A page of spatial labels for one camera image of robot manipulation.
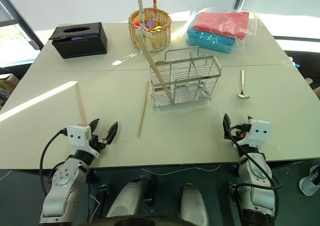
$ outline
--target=wicker basket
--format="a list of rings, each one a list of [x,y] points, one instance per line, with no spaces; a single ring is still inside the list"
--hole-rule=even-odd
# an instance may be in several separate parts
[[[139,47],[137,42],[136,25],[133,23],[134,18],[139,15],[140,17],[140,29],[143,34],[143,41],[146,42],[146,34],[149,32],[148,39],[151,42],[151,52],[161,51],[167,47],[171,39],[171,18],[168,13],[157,9],[157,0],[153,0],[153,8],[143,9],[142,0],[138,0],[139,11],[135,11],[129,17],[129,32],[132,42]],[[144,15],[146,22],[156,20],[158,25],[161,26],[159,29],[148,29],[145,28]]]

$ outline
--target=metal spoon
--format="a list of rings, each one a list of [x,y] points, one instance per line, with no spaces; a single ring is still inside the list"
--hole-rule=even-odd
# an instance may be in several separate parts
[[[242,90],[241,93],[238,94],[238,97],[244,98],[244,99],[250,99],[250,96],[244,94],[244,85],[245,85],[245,71],[241,70],[241,85],[242,85]]]

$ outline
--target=blue towel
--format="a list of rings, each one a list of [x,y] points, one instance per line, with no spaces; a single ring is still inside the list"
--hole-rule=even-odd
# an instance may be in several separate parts
[[[186,42],[192,46],[199,46],[206,49],[230,53],[235,39],[216,35],[209,32],[196,31],[192,28],[187,30],[188,38]]]

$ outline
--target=folded cloth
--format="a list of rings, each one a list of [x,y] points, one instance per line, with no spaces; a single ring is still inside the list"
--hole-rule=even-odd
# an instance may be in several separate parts
[[[197,31],[210,32],[237,40],[243,40],[249,22],[249,12],[208,13],[201,12],[193,23]]]
[[[196,31],[192,28],[187,30],[186,42],[192,46],[199,46],[214,51],[230,53],[235,39],[224,37],[209,32]]]

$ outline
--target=wire basket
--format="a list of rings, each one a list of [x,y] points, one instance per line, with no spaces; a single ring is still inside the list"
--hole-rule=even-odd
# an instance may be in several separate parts
[[[214,56],[199,55],[199,47],[188,47],[165,52],[164,61],[155,63],[164,83],[160,83],[150,68],[155,108],[187,102],[211,100],[212,92],[222,74]]]
[[[157,9],[157,0],[153,0],[153,8],[144,8],[142,6],[142,0],[138,0],[139,10],[133,12],[129,17],[129,33],[130,38],[134,45],[139,47],[137,42],[137,34],[136,29],[137,26],[133,23],[134,19],[139,16],[140,17],[140,30],[143,34],[143,41],[146,42],[147,33],[148,39],[151,42],[152,49],[151,52],[161,51],[167,47],[171,40],[171,18],[165,11]],[[145,20],[146,22],[156,20],[158,25],[161,26],[158,29],[148,29],[145,28]]]

